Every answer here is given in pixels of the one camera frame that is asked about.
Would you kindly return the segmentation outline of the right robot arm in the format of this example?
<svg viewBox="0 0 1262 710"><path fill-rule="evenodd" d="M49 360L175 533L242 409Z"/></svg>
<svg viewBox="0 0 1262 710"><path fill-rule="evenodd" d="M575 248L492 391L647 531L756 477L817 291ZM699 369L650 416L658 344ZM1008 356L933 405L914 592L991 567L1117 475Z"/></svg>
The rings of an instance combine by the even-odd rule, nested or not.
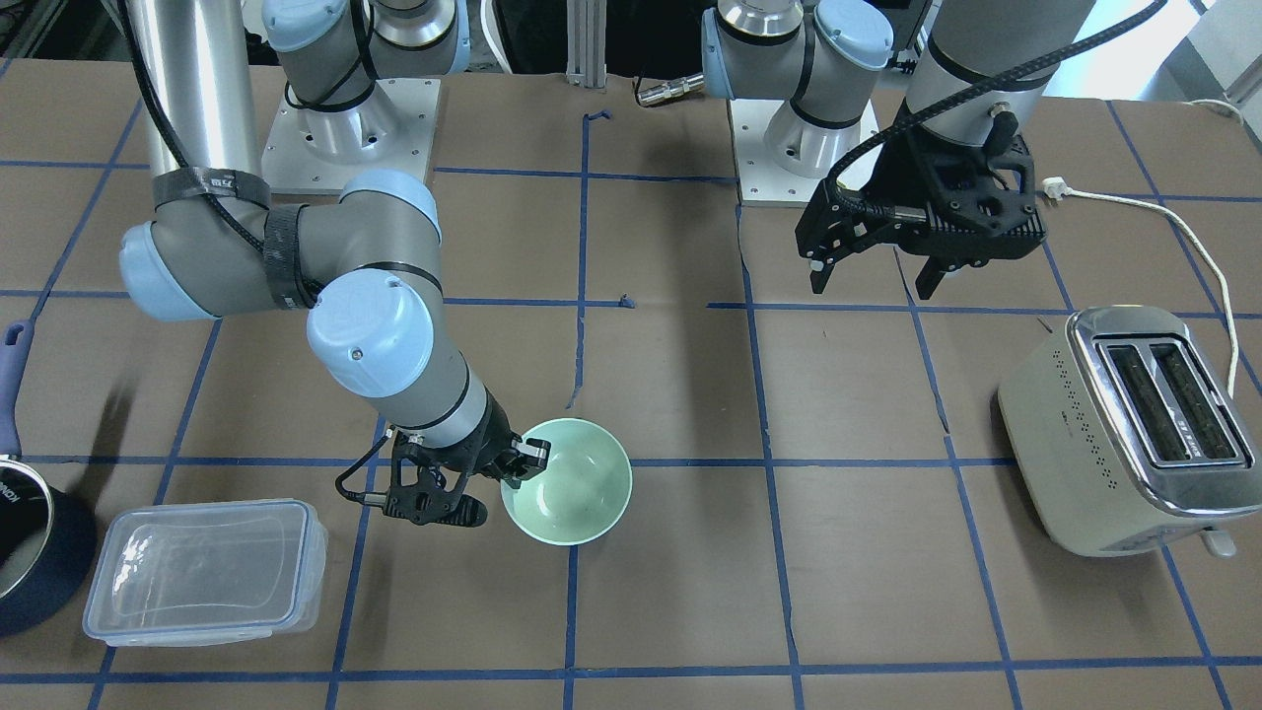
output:
<svg viewBox="0 0 1262 710"><path fill-rule="evenodd" d="M387 422L387 491L334 491L415 525L475 528L469 477L517 489L550 464L445 330L437 203L419 177L370 168L333 206L273 202L249 149L239 1L119 1L151 121L154 214L122 235L122 286L155 320L304 310L310 349Z"/></svg>

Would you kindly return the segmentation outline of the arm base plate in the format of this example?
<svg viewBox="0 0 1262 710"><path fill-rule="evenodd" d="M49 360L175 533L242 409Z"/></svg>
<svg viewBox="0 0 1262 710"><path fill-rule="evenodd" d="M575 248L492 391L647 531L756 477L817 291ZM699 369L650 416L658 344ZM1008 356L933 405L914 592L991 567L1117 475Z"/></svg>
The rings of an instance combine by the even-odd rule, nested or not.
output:
<svg viewBox="0 0 1262 710"><path fill-rule="evenodd" d="M740 202L745 207L803 207L848 150L878 131L875 103L856 124L824 129L806 122L789 101L729 101Z"/></svg>
<svg viewBox="0 0 1262 710"><path fill-rule="evenodd" d="M262 179L290 195L334 195L369 170L425 182L440 95L438 78L387 78L342 112L298 108L283 95L264 141Z"/></svg>

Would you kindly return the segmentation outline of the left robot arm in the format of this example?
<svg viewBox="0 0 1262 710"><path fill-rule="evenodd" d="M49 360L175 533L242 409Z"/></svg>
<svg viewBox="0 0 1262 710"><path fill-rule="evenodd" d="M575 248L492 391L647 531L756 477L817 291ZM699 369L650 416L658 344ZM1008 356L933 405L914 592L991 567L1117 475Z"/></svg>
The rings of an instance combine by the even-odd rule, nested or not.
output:
<svg viewBox="0 0 1262 710"><path fill-rule="evenodd" d="M1023 259L1047 237L1023 126L1090 1L946 1L896 117L861 136L895 28L870 1L718 1L700 16L709 95L775 100L769 148L817 184L795 228L823 293L873 246L920 255L917 296L948 274Z"/></svg>

